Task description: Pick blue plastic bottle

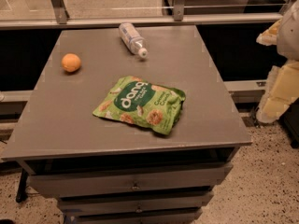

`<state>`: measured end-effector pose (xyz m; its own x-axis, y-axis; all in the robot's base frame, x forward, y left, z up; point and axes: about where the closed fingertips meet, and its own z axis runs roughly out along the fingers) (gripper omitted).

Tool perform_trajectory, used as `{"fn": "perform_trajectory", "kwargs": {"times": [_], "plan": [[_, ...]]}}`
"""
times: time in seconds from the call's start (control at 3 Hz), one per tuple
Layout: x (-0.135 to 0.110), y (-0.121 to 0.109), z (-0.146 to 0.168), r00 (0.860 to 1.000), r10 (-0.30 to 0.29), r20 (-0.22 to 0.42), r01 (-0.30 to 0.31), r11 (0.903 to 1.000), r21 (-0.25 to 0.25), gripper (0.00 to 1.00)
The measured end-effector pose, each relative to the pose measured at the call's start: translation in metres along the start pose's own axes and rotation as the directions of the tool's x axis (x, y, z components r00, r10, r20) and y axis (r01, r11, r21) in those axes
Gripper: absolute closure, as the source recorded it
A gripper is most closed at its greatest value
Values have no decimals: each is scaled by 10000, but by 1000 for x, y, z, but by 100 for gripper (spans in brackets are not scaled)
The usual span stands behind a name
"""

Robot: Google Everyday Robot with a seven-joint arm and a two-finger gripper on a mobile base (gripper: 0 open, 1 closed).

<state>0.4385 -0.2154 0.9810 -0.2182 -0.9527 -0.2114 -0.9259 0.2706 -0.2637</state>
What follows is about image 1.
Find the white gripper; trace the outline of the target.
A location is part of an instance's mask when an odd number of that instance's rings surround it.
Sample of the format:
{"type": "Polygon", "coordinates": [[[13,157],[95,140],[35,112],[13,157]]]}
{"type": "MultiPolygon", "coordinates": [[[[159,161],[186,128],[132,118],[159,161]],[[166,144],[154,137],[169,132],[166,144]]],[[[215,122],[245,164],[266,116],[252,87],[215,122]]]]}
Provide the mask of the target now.
{"type": "Polygon", "coordinates": [[[278,54],[289,59],[282,67],[272,67],[256,111],[259,122],[273,123],[299,98],[299,0],[285,12],[282,20],[259,34],[256,42],[264,46],[277,44],[278,54]]]}

